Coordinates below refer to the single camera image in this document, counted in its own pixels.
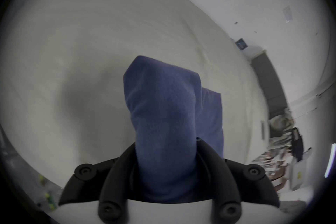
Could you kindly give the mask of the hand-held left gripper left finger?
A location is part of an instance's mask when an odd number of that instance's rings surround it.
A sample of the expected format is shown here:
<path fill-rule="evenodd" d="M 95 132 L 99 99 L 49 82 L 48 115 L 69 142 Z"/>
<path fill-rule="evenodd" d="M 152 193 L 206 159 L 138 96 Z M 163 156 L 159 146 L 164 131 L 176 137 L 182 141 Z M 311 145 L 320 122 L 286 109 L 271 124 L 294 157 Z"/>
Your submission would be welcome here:
<path fill-rule="evenodd" d="M 98 216 L 105 224 L 126 224 L 131 174 L 137 164 L 135 143 L 120 157 L 77 166 L 63 188 L 58 205 L 98 201 Z"/>

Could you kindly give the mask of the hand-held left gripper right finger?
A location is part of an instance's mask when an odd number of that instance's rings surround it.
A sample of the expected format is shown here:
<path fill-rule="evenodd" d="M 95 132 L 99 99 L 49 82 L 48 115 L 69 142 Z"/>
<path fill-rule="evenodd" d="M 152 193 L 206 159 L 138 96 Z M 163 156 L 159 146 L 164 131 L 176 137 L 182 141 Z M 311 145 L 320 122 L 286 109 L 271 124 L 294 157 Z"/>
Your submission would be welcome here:
<path fill-rule="evenodd" d="M 279 209 L 277 192 L 258 164 L 242 164 L 221 158 L 204 140 L 197 137 L 199 197 L 212 199 L 211 222 L 235 224 L 242 217 L 242 202 L 270 205 Z"/>

